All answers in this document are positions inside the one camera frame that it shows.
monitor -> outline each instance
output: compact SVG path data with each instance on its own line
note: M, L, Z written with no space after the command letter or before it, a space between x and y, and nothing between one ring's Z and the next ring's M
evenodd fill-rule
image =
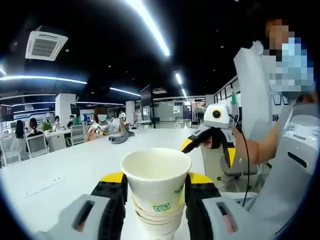
M76 104L70 104L71 114L75 114L76 117L80 117L80 107Z
M14 111L12 106L0 105L0 121L10 122L14 120Z
M140 99L141 99L141 106L142 107L152 105L153 99L152 99L152 89L151 89L150 85L148 85L144 89L142 89L140 91L140 95L141 95Z

white pillar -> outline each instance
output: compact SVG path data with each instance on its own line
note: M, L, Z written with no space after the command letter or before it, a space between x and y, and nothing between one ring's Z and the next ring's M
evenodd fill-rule
M241 48L233 61L241 93L242 130L248 138L255 124L271 125L270 90L255 49Z
M207 94L205 95L205 105L209 106L210 104L214 104L215 103L215 95L213 94Z
M55 115L60 117L60 123L67 127L71 115L70 104L76 104L76 95L60 93L55 98Z
M135 124L135 110L136 110L135 101L125 102L126 121L131 125Z

ceiling air conditioner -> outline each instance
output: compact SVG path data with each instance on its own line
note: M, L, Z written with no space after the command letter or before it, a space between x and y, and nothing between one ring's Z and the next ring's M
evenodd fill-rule
M45 31L32 31L26 45L25 58L54 61L68 38Z

black ceiling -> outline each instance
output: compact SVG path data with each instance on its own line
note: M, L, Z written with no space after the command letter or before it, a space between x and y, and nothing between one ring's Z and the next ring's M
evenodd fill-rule
M139 97L109 87L139 93L151 84L168 92L157 97L182 96L175 71L188 96L214 94L236 75L233 58L240 47L252 42L243 27L246 12L256 1L142 0L170 56L164 55L143 19L124 0L11 2L1 16L0 65L5 65L7 75L53 76L87 84L0 81L0 98L76 93L83 102L124 104ZM39 26L68 37L56 61L25 59L29 34ZM35 100L14 98L4 103Z

office desk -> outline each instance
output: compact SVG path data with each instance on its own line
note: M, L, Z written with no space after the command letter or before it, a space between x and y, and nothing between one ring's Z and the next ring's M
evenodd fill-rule
M72 201L82 194L90 194L103 176L119 172L121 160L127 154L154 147L179 150L193 131L189 128L141 129L121 144L112 144L106 138L85 142L0 169L0 180L8 202L31 232L47 231ZM188 155L192 160L190 171L205 174L200 148ZM127 199L121 239L144 240L147 236L134 214L130 188ZM174 239L189 238L184 213Z
M66 146L66 140L65 140L65 134L70 134L71 130L61 130L61 131L54 131L50 132L49 134L46 134L46 139L48 140L50 153L65 149Z

